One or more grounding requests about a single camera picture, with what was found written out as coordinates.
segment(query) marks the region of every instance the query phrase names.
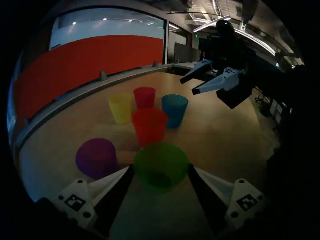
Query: blue cup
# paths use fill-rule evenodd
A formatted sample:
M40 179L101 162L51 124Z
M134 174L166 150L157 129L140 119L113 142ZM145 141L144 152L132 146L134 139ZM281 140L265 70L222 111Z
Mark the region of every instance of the blue cup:
M162 110L168 115L168 128L180 126L188 100L180 95L170 94L162 97Z

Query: yellow cup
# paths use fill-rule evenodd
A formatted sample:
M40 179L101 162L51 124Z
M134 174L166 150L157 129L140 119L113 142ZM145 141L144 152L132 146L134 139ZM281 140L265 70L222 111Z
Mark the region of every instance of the yellow cup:
M117 94L108 99L110 110L117 124L126 124L131 121L131 95Z

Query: glass window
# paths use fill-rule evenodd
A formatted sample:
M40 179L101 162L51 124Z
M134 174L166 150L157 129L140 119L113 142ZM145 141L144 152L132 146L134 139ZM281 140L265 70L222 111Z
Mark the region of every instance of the glass window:
M147 14L95 8L67 13L56 19L49 49L83 38L135 35L164 39L164 21Z
M174 62L174 44L180 43L183 45L187 45L187 32L174 25L173 23L169 23L168 26L168 63Z

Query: desk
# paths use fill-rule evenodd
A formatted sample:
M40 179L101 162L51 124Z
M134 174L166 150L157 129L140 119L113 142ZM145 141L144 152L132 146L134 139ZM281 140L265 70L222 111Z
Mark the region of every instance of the desk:
M243 177L260 188L266 158L251 102L247 99L231 110L214 92L192 95L191 89L202 81L193 79L180 84L180 78L163 72L133 78L90 95L48 120L20 151L21 178L31 198L36 201L57 194L75 178L91 182L75 163L78 149L91 138L110 140L122 166L133 162L139 150L134 128L132 123L114 122L108 97L132 93L140 86L157 89L157 108L161 108L165 94L180 94L189 100L182 125L176 130L167 129L164 141L179 146L190 163L209 173L230 182ZM132 108L136 110L134 100Z

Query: red wall panel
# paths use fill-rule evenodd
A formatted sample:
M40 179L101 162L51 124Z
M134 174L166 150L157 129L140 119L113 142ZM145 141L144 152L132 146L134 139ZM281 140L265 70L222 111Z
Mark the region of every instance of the red wall panel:
M163 40L111 35L85 38L53 49L28 66L14 83L18 123L65 92L100 76L162 62Z

